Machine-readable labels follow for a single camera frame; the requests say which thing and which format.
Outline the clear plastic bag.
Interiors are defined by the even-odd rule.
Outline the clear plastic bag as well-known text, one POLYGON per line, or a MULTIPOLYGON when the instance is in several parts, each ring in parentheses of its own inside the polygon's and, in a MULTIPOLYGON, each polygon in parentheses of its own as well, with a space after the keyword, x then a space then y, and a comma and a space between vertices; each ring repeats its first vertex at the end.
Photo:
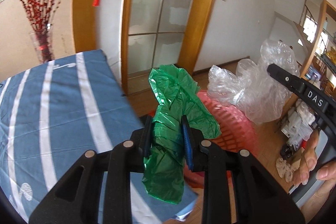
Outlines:
POLYGON ((280 118, 285 102, 291 92, 267 72, 276 64, 292 75, 299 69, 294 51, 280 41, 266 39, 260 48, 257 63, 251 59, 238 62, 236 72, 213 65, 209 71, 208 96, 224 106, 234 105, 255 124, 271 122, 280 118))

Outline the dark green plastic bag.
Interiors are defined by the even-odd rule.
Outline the dark green plastic bag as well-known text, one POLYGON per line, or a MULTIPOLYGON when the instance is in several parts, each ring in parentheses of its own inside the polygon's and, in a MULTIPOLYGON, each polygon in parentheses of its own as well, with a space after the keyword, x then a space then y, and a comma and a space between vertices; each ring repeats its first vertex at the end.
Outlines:
POLYGON ((220 126, 198 97, 198 83, 185 69, 161 65, 151 70, 149 84, 158 107, 153 118, 150 156, 143 161, 142 182, 150 196, 176 205, 184 192, 182 117, 186 116, 190 127, 201 130, 206 139, 218 137, 220 126))

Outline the red plastic waste basket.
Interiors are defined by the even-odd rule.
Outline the red plastic waste basket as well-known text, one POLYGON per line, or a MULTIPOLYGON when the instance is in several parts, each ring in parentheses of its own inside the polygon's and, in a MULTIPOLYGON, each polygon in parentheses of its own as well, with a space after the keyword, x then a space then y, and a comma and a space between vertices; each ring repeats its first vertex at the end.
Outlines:
POLYGON ((254 156, 258 155, 258 135, 254 124, 242 111, 234 105, 221 105, 211 99, 205 90, 199 91, 198 97, 219 124, 221 135, 213 139, 214 143, 227 151, 239 152, 247 149, 254 156))

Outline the wooden shelf with clutter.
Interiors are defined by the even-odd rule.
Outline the wooden shelf with clutter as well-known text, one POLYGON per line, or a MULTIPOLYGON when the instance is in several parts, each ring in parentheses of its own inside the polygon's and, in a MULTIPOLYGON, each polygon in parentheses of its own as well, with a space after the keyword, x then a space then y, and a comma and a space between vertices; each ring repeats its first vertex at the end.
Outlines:
MULTIPOLYGON (((314 20, 308 7, 304 9, 305 15, 301 18, 300 26, 309 42, 313 42, 317 30, 317 22, 314 20)), ((335 91, 335 75, 330 72, 327 65, 320 59, 320 55, 326 52, 330 34, 326 30, 327 20, 324 22, 322 33, 319 38, 315 56, 308 68, 305 79, 318 87, 328 96, 332 96, 335 91)), ((315 116, 313 111, 302 102, 296 100, 281 120, 281 132, 288 137, 288 141, 282 146, 280 156, 287 160, 293 156, 302 146, 302 143, 310 137, 316 128, 315 116)))

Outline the blue white striped tablecloth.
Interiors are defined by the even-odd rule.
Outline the blue white striped tablecloth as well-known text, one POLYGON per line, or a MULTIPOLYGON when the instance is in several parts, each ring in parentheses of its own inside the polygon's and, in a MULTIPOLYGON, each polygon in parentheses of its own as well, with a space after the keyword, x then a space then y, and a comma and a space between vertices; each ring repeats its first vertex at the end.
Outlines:
POLYGON ((110 151, 142 126, 101 50, 2 81, 1 223, 27 223, 82 154, 110 151))

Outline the clear glass vase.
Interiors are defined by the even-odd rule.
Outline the clear glass vase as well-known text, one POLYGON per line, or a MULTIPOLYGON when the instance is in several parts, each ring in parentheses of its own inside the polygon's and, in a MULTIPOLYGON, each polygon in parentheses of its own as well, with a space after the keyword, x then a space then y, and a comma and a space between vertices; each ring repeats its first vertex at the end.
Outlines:
POLYGON ((54 51, 52 49, 52 32, 50 30, 30 32, 30 39, 41 64, 54 59, 54 51))

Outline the frosted glass sliding door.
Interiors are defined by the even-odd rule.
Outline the frosted glass sliding door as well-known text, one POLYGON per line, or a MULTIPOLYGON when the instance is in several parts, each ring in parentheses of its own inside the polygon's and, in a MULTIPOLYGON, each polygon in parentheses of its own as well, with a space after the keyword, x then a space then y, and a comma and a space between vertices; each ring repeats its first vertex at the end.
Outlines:
POLYGON ((193 0, 132 0, 127 72, 176 64, 193 0))

